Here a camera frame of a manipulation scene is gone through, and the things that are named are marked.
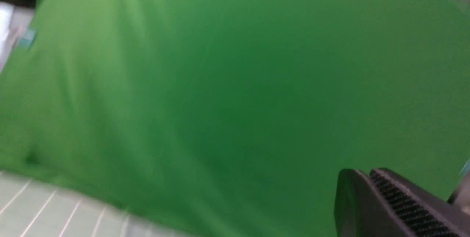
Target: green screen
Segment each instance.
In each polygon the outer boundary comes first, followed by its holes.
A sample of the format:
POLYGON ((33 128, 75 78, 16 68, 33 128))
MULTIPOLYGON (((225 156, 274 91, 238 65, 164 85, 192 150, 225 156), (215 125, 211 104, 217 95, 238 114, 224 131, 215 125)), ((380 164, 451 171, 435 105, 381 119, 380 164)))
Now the green screen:
POLYGON ((469 156, 448 0, 41 0, 0 167, 203 237, 336 235, 342 168, 441 198, 469 156))

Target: small tag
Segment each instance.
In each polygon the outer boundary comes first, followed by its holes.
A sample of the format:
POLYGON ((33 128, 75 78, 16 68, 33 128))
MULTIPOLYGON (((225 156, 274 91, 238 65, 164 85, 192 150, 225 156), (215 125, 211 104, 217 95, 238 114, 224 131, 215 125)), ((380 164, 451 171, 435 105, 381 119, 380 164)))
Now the small tag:
POLYGON ((34 42, 34 38, 36 38, 36 31, 27 29, 21 36, 20 40, 18 40, 18 46, 22 46, 29 50, 34 42))

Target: white tile floor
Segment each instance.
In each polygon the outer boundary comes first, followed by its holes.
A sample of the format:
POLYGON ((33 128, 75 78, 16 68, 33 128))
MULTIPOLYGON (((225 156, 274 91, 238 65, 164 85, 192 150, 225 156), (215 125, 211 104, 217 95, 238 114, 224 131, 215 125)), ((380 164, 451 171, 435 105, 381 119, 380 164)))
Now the white tile floor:
POLYGON ((0 237, 184 237, 89 197, 0 172, 0 237))

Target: green backdrop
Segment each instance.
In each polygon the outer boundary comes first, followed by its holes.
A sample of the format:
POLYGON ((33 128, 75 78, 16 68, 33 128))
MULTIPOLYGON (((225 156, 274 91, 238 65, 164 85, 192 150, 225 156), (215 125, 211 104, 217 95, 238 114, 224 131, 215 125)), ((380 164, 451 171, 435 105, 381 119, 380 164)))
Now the green backdrop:
POLYGON ((448 197, 469 156, 450 0, 41 0, 0 167, 203 237, 334 236, 341 168, 448 197))

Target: tile grout line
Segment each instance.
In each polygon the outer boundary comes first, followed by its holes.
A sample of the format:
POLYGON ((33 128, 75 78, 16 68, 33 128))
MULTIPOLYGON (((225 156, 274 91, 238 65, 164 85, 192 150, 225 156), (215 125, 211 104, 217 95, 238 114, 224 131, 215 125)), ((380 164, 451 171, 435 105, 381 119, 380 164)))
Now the tile grout line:
POLYGON ((26 187, 31 183, 31 180, 28 180, 28 182, 20 189, 20 191, 18 191, 12 198, 11 200, 0 210, 0 215, 5 211, 5 209, 8 208, 8 206, 10 206, 14 200, 17 199, 17 197, 26 189, 26 187))
POLYGON ((126 219, 124 220, 124 223, 122 224, 121 234, 119 234, 119 237, 126 237, 128 226, 129 226, 129 215, 126 216, 126 219))
POLYGON ((75 212, 79 208, 81 202, 82 202, 82 199, 80 198, 80 200, 77 202, 77 205, 75 205, 75 208, 72 210, 72 213, 70 214, 69 219, 67 220, 64 227, 62 228, 62 231, 60 232, 59 237, 62 237, 62 235, 64 235, 65 230, 67 230, 67 227, 69 226, 69 223, 72 220, 72 217, 75 215, 75 212))
POLYGON ((46 202, 44 203, 44 205, 42 205, 41 209, 39 210, 39 212, 37 212, 36 216, 34 217, 34 219, 31 220, 30 224, 28 225, 28 227, 26 227, 25 231, 20 235, 20 237, 24 237, 26 235, 26 233, 28 232, 28 230, 31 228, 31 226, 34 224, 34 222, 37 220, 37 218, 41 215, 42 211, 46 208, 47 204, 49 204, 49 202, 52 200, 52 197, 55 195, 55 193, 57 192, 57 189, 54 190, 54 192, 52 192, 51 196, 49 196, 49 198, 46 200, 46 202))
POLYGON ((104 212, 106 212, 106 206, 104 206, 103 210, 100 213, 100 216, 98 217, 98 220, 96 221, 96 224, 94 225, 94 229, 91 234, 91 237, 96 237, 96 234, 98 233, 98 228, 100 227, 100 224, 101 224, 101 220, 104 217, 104 212))

